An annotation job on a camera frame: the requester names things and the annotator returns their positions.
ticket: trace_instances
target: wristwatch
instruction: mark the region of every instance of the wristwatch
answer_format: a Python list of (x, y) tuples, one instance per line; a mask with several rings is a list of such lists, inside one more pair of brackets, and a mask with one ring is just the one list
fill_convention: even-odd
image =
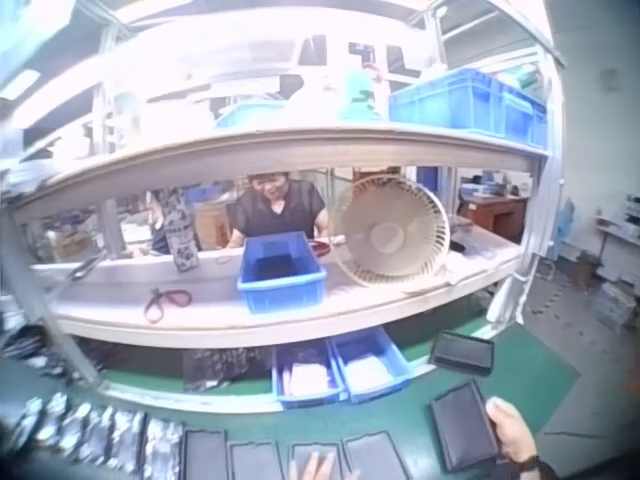
[(524, 462), (518, 463), (517, 466), (520, 473), (535, 472), (540, 467), (540, 457), (534, 455), (533, 457), (527, 458)]

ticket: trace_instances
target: green workbench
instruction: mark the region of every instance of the green workbench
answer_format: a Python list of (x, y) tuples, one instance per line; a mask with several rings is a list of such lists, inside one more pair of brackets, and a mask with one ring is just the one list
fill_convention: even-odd
[[(495, 337), (495, 368), (480, 382), (486, 396), (498, 395), (514, 403), (534, 432), (549, 420), (565, 398), (578, 374), (564, 360), (528, 333), (513, 325)], [(20, 364), (4, 362), (0, 366), (0, 401), (3, 413), (16, 411), (31, 396), (48, 397), (60, 383), (40, 379)], [(220, 415), (198, 414), (148, 408), (151, 415), (184, 421), (199, 429), (226, 430), (231, 441), (276, 440), (283, 462), (289, 446), (305, 441), (340, 441), (366, 433), (386, 430), (396, 442), (413, 478), (475, 478), (481, 472), (444, 475), (441, 472), (433, 425), (426, 406), (432, 398), (465, 380), (463, 375), (436, 369), (414, 379), (405, 390), (370, 403), (339, 403), (316, 408), (269, 414)], [(89, 400), (136, 408), (125, 402), (99, 398), (95, 393), (74, 387), (70, 391), (76, 401)], [(53, 480), (56, 469), (60, 478), (86, 478), (88, 467), (67, 467), (62, 462), (33, 461), (28, 467), (35, 475), (39, 468)], [(95, 469), (91, 475), (107, 475)]]

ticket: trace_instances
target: hair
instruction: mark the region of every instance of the hair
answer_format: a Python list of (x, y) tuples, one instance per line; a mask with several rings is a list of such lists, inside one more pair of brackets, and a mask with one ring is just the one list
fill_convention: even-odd
[(284, 178), (288, 179), (289, 178), (289, 172), (273, 172), (273, 173), (258, 173), (255, 175), (248, 175), (247, 176), (247, 180), (249, 180), (249, 182), (253, 182), (254, 180), (262, 180), (265, 178), (271, 178), (275, 175), (282, 175)]

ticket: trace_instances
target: person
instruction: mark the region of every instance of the person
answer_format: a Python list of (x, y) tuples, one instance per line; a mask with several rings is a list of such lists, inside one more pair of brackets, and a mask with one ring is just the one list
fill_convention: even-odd
[(227, 248), (248, 237), (302, 231), (308, 239), (329, 235), (329, 213), (318, 189), (288, 173), (249, 176), (250, 188), (235, 204)]
[(486, 403), (487, 416), (496, 428), (502, 454), (519, 467), (520, 480), (556, 480), (553, 469), (540, 460), (533, 433), (516, 407), (492, 397)]
[[(533, 434), (516, 407), (501, 398), (493, 397), (487, 401), (485, 408), (487, 416), (495, 425), (502, 454), (520, 467), (519, 480), (557, 480), (551, 467), (538, 458)], [(314, 453), (300, 478), (298, 466), (292, 461), (288, 480), (329, 480), (334, 462), (335, 456), (329, 455), (320, 464), (320, 456)], [(348, 480), (357, 480), (358, 477), (358, 472), (354, 472)]]
[[(146, 256), (146, 255), (171, 255), (169, 249), (169, 240), (164, 230), (164, 217), (162, 215), (162, 209), (160, 208), (160, 202), (155, 193), (147, 192), (145, 199), (146, 207), (149, 212), (149, 225), (151, 226), (151, 243), (149, 245), (128, 249), (127, 252), (133, 257)], [(196, 241), (196, 247), (198, 251), (202, 251), (202, 245), (197, 233), (194, 235)]]

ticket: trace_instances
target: desk fan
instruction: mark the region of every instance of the desk fan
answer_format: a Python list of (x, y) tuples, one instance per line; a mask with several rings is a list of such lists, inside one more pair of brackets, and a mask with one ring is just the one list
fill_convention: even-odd
[[(331, 248), (344, 271), (365, 286), (419, 285), (443, 264), (451, 237), (440, 201), (398, 175), (373, 175), (337, 198)], [(344, 242), (336, 242), (337, 235)]]

